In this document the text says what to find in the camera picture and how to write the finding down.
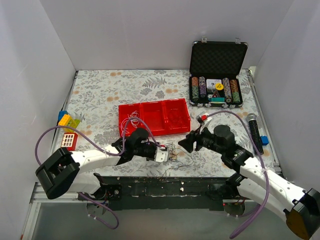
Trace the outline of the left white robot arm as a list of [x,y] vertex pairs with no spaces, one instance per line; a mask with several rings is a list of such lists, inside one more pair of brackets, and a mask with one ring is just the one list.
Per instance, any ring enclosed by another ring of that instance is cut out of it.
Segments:
[[69,151],[61,147],[39,166],[35,174],[50,200],[67,192],[88,193],[95,200],[101,200],[106,196],[106,187],[96,174],[88,176],[85,172],[118,166],[134,156],[159,163],[168,157],[164,146],[149,141],[146,129],[137,128],[130,136],[119,138],[100,150]]

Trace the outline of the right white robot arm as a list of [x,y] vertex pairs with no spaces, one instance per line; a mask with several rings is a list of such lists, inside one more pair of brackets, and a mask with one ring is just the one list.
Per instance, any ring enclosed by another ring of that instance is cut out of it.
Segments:
[[213,132],[199,127],[178,144],[189,153],[206,148],[221,155],[222,162],[235,171],[226,186],[230,198],[242,196],[267,208],[300,239],[309,240],[319,229],[319,191],[305,190],[264,168],[257,157],[236,143],[229,126],[218,125]]

